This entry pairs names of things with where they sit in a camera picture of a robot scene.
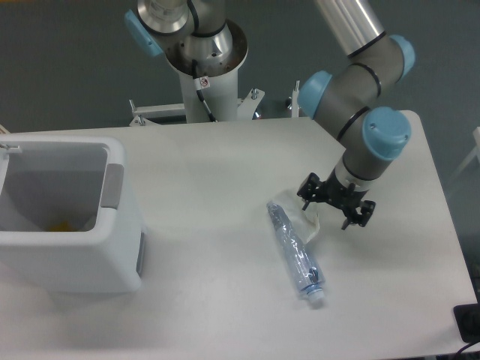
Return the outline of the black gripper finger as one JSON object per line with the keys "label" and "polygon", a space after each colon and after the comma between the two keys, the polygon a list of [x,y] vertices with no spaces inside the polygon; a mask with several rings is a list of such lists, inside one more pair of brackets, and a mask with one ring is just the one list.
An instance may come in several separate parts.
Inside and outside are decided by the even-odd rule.
{"label": "black gripper finger", "polygon": [[302,210],[305,211],[311,203],[324,203],[325,194],[323,193],[324,182],[320,177],[311,172],[299,186],[296,195],[303,201]]}
{"label": "black gripper finger", "polygon": [[345,220],[341,226],[345,230],[349,225],[359,225],[365,227],[376,208],[376,202],[371,200],[361,200],[358,206],[346,205],[341,210]]}

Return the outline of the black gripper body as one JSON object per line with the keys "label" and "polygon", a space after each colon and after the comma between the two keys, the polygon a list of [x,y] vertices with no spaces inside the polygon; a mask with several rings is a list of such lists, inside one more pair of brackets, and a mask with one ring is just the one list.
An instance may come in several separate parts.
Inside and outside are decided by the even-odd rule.
{"label": "black gripper body", "polygon": [[322,192],[327,203],[340,209],[346,216],[363,215],[370,211],[370,206],[362,203],[368,190],[357,191],[353,183],[344,187],[335,175],[323,182]]}

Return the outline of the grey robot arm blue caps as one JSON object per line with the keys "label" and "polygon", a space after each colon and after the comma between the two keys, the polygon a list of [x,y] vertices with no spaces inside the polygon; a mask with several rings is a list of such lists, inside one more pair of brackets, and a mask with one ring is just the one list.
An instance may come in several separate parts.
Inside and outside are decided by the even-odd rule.
{"label": "grey robot arm blue caps", "polygon": [[[416,54],[404,37],[386,34],[367,1],[318,1],[316,7],[350,63],[336,76],[312,75],[297,104],[345,151],[326,180],[310,174],[298,195],[305,205],[341,210],[346,226],[364,227],[376,206],[365,194],[411,136],[402,112],[375,101],[410,72]],[[165,56],[176,70],[189,122],[239,119],[237,72],[248,44],[223,1],[139,1],[124,23],[146,54]]]}

